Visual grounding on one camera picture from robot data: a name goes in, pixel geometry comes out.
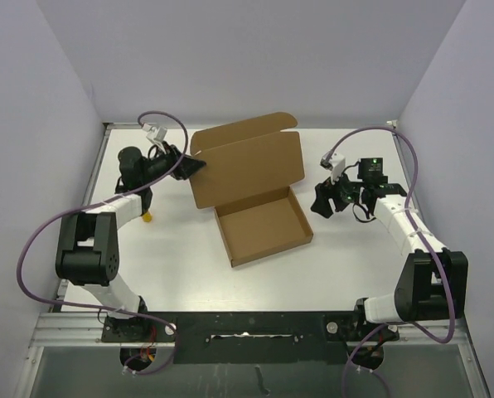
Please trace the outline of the brown cardboard box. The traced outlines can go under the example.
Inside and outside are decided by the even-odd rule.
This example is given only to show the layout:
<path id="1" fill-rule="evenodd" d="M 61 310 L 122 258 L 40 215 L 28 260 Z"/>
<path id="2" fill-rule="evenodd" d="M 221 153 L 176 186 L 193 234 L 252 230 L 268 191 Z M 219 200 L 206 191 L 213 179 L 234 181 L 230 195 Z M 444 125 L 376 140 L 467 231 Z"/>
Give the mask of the brown cardboard box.
<path id="1" fill-rule="evenodd" d="M 205 162 L 191 177 L 199 209 L 216 216 L 231 267 L 312 241 L 292 189 L 305 177 L 298 121 L 275 112 L 196 131 L 190 155 Z"/>

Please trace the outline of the small yellow cylinder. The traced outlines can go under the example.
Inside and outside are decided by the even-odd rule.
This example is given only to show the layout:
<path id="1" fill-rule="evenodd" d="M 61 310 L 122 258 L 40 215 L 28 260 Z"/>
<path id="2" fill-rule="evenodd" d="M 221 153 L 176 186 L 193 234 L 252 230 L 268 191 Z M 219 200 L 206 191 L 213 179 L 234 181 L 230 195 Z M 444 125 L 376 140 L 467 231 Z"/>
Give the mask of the small yellow cylinder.
<path id="1" fill-rule="evenodd" d="M 146 212 L 144 215 L 142 215 L 143 221 L 146 223 L 149 223 L 153 220 L 153 215 L 150 212 Z"/>

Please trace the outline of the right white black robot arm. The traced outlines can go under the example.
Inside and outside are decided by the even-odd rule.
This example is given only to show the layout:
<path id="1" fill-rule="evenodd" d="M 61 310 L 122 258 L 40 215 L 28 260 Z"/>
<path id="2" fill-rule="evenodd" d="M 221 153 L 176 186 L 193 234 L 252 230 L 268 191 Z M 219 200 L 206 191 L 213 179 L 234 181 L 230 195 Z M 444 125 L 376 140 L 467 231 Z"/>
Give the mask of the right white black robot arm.
<path id="1" fill-rule="evenodd" d="M 383 173 L 382 158 L 355 163 L 357 179 L 348 175 L 343 156 L 321 161 L 329 177 L 316 185 L 313 212 L 325 218 L 348 206 L 360 208 L 365 222 L 385 227 L 404 258 L 391 294 L 361 300 L 362 311 L 352 315 L 351 331 L 362 339 L 378 332 L 381 323 L 414 323 L 463 316 L 466 300 L 466 255 L 438 240 L 406 202 L 407 193 Z"/>

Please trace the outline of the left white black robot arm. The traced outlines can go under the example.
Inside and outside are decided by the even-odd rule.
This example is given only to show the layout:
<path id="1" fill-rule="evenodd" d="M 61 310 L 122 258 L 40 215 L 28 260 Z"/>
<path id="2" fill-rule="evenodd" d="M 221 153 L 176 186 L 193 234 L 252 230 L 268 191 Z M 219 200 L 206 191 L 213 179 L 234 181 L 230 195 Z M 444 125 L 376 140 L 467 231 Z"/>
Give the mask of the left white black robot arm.
<path id="1" fill-rule="evenodd" d="M 145 338 L 150 330 L 145 302 L 119 274 L 118 230 L 149 213 L 153 192 L 151 183 L 168 173 L 186 181 L 206 162 L 182 154 L 174 145 L 154 145 L 154 156 L 144 156 L 134 146 L 119 151 L 120 176 L 115 199 L 94 209 L 64 216 L 56 252 L 56 274 L 87 290 L 107 308 L 112 319 L 133 341 Z"/>

